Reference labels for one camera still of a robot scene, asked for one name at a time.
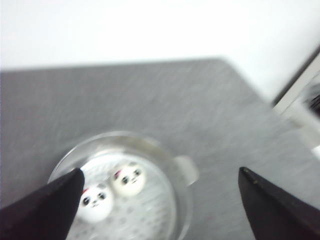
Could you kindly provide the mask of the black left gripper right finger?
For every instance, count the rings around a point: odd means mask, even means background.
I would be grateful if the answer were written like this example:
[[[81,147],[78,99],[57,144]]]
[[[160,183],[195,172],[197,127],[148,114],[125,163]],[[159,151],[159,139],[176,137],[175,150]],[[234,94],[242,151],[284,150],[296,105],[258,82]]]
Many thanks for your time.
[[[238,170],[242,204],[256,240],[318,240],[320,210],[247,167]]]

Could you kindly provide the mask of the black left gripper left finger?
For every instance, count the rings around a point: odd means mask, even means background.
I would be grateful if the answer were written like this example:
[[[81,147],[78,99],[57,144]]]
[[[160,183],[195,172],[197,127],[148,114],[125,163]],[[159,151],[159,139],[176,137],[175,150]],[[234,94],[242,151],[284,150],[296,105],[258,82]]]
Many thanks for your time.
[[[65,240],[76,216],[85,178],[79,168],[0,210],[2,240]]]

